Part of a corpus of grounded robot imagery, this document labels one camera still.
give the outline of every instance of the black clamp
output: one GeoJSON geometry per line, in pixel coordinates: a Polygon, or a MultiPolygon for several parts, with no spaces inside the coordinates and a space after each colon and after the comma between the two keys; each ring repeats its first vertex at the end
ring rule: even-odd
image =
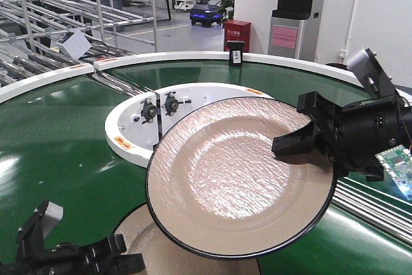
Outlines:
{"type": "Polygon", "coordinates": [[[173,116],[177,112],[179,104],[192,103],[192,100],[178,101],[174,96],[175,93],[175,91],[171,91],[167,94],[167,98],[164,104],[164,108],[167,112],[166,115],[173,116]]]}
{"type": "Polygon", "coordinates": [[[123,235],[109,235],[86,246],[60,243],[52,250],[44,248],[44,238],[62,218],[62,207],[44,201],[19,229],[15,263],[2,265],[0,274],[7,275],[126,275],[145,269],[141,254],[124,254],[123,235]]]}
{"type": "Polygon", "coordinates": [[[147,122],[151,124],[153,123],[153,119],[157,116],[157,107],[152,103],[150,98],[145,99],[142,103],[144,103],[144,105],[140,114],[145,118],[145,121],[143,121],[142,124],[147,122]]]}

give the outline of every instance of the orange label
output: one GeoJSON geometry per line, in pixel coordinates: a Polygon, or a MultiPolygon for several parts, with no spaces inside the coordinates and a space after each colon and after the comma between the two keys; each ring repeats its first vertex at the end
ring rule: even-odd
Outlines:
{"type": "Polygon", "coordinates": [[[250,91],[251,93],[255,93],[256,95],[262,96],[263,93],[258,90],[254,90],[253,88],[248,88],[247,91],[250,91]]]}
{"type": "Polygon", "coordinates": [[[81,68],[83,66],[84,66],[83,64],[78,64],[76,66],[71,66],[70,69],[77,69],[77,68],[81,68]]]}
{"type": "Polygon", "coordinates": [[[133,146],[132,146],[128,141],[126,141],[124,138],[122,138],[122,137],[115,137],[115,141],[116,141],[120,146],[122,146],[122,148],[125,149],[125,150],[128,150],[128,149],[133,148],[133,146]]]}
{"type": "Polygon", "coordinates": [[[109,58],[109,59],[105,59],[104,62],[115,61],[115,60],[117,60],[117,58],[109,58]]]}

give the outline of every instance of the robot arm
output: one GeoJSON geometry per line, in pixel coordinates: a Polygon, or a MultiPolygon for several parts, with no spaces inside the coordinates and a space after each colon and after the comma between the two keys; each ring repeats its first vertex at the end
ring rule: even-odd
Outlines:
{"type": "Polygon", "coordinates": [[[295,132],[276,137],[272,151],[283,156],[317,148],[333,163],[339,176],[358,171],[366,174],[368,180],[383,180],[383,169],[375,155],[400,144],[409,149],[411,108],[405,106],[369,49],[350,59],[348,68],[372,99],[341,107],[316,91],[299,96],[297,111],[312,121],[295,132]]]}

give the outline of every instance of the floor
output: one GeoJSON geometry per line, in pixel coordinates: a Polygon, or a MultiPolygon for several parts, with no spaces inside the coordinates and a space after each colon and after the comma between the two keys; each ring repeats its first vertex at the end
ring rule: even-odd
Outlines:
{"type": "MultiPolygon", "coordinates": [[[[152,16],[151,8],[125,7],[124,10],[142,16],[152,16]]],[[[158,9],[157,14],[157,43],[158,52],[176,51],[222,51],[224,31],[220,25],[203,27],[193,25],[189,18],[189,11],[171,10],[171,20],[168,21],[167,10],[158,9]]],[[[153,23],[137,24],[125,27],[122,35],[130,38],[139,38],[153,41],[153,23]]],[[[108,35],[106,42],[115,45],[115,38],[108,35]]],[[[135,53],[152,53],[154,46],[118,37],[118,46],[135,53]]]]}

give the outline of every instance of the red fire extinguisher box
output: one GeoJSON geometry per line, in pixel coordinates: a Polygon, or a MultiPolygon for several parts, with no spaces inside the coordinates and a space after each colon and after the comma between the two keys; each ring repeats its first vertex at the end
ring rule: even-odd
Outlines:
{"type": "Polygon", "coordinates": [[[225,45],[223,51],[229,51],[226,45],[227,41],[241,40],[245,42],[244,52],[249,52],[250,42],[250,22],[242,21],[227,21],[224,23],[225,27],[225,45]]]}

